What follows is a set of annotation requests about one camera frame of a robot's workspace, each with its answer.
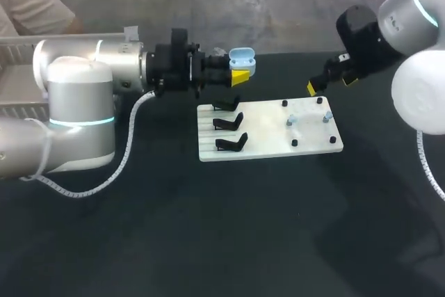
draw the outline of person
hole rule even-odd
[[[81,22],[60,0],[0,0],[0,38],[80,33]]]

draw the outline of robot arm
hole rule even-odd
[[[365,6],[349,8],[337,20],[346,52],[325,64],[308,91],[315,95],[339,80],[348,86],[409,57],[394,76],[394,106],[411,127],[445,134],[444,20],[442,0],[386,0],[377,15]]]
[[[139,42],[41,41],[33,73],[48,96],[49,121],[0,118],[0,177],[109,163],[115,153],[114,94],[138,93],[145,101],[192,88],[199,97],[205,85],[232,87],[249,79],[246,71],[231,71],[228,55],[206,57],[187,40],[187,31],[173,29],[171,43],[154,52],[143,52]]]

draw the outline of black mat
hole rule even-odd
[[[199,162],[198,103],[306,97],[329,56],[260,56],[237,90],[148,102],[129,165],[93,198],[0,184],[0,296],[445,296],[445,203],[391,103],[394,70],[326,92],[342,153]],[[426,151],[445,184],[445,137]],[[115,165],[54,179],[85,190]]]

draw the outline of metal rack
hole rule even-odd
[[[46,97],[33,76],[33,52],[41,40],[121,40],[124,33],[0,38],[0,116],[48,120]]]

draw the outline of white board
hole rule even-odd
[[[332,118],[323,123],[323,117],[331,111],[329,102],[317,104],[317,97],[262,102],[241,102],[235,112],[214,110],[212,105],[197,108],[198,143],[201,161],[229,161],[246,159],[276,158],[281,156],[301,156],[323,154],[343,150],[339,130]],[[220,118],[233,122],[243,112],[244,120],[237,131],[215,130],[213,119]],[[286,121],[293,114],[297,122],[287,126]],[[241,152],[218,151],[216,139],[238,142],[245,132],[249,139]],[[336,143],[330,138],[335,136]],[[292,146],[292,140],[298,146]]]

